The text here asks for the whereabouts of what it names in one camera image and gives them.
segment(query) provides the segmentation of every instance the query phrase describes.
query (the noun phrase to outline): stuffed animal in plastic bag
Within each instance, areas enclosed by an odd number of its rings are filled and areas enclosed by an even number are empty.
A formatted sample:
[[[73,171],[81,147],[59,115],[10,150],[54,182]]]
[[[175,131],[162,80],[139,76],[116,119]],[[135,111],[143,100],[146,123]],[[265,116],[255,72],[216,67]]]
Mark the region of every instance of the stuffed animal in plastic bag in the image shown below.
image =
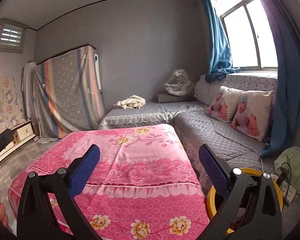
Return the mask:
[[[167,92],[174,96],[192,95],[194,85],[184,69],[176,69],[164,84]]]

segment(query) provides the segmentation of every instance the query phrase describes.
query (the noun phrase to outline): silver screw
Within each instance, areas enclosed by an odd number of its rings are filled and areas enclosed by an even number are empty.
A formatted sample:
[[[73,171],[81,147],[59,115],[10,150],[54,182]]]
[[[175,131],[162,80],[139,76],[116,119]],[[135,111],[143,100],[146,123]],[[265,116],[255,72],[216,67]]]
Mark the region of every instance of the silver screw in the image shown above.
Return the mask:
[[[264,173],[263,173],[263,176],[264,176],[266,179],[269,179],[269,178],[271,177],[270,174],[267,173],[267,172],[264,172]]]
[[[60,174],[60,175],[62,175],[62,174],[65,174],[66,173],[66,168],[60,168],[60,169],[58,169],[58,174]]]
[[[35,176],[35,172],[34,171],[31,171],[29,174],[28,174],[28,177],[29,178],[33,178]]]
[[[240,170],[239,168],[234,168],[233,173],[237,174],[237,175],[240,175],[242,173],[242,170]]]

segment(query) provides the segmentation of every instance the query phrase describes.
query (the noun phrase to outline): black cord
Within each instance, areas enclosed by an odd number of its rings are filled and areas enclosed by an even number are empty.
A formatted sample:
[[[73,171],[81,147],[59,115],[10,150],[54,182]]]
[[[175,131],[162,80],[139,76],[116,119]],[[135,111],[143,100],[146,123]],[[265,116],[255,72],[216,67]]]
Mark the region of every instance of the black cord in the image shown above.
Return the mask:
[[[285,202],[286,202],[286,200],[287,200],[287,196],[288,196],[288,192],[289,192],[289,187],[290,187],[290,184],[291,184],[291,166],[290,166],[289,163],[284,162],[284,163],[281,164],[281,167],[280,167],[280,170],[281,170],[281,171],[282,171],[282,170],[286,171],[285,168],[283,168],[283,165],[284,165],[284,164],[287,164],[287,165],[289,166],[290,179],[289,179],[289,182],[288,182],[288,179],[287,179],[288,188],[287,188],[287,192],[286,192],[286,195],[285,195],[285,197],[284,197],[284,200],[283,200],[283,205],[285,204]]]

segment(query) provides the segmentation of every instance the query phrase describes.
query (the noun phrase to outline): electrical outlet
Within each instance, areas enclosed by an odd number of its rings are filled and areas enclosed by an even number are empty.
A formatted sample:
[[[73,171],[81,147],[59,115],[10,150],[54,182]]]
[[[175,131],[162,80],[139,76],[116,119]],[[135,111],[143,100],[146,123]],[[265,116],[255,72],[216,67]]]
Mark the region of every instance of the electrical outlet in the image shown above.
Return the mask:
[[[271,174],[271,178],[277,182],[277,179],[278,179],[278,176],[275,175],[275,174]],[[282,198],[284,199],[286,197],[286,194],[287,194],[287,199],[286,199],[286,203],[288,205],[290,205],[290,203],[292,202],[294,196],[296,195],[296,189],[293,187],[293,186],[289,186],[289,189],[288,189],[288,183],[283,181],[280,185],[280,190],[281,190],[281,193],[282,193]]]

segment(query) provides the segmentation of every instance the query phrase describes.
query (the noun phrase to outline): wallpaper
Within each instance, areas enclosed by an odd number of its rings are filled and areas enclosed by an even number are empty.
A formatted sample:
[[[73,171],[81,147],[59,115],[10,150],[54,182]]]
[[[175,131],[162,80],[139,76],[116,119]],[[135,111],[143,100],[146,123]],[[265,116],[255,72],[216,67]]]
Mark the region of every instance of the wallpaper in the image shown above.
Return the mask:
[[[14,77],[0,78],[0,133],[24,121]]]

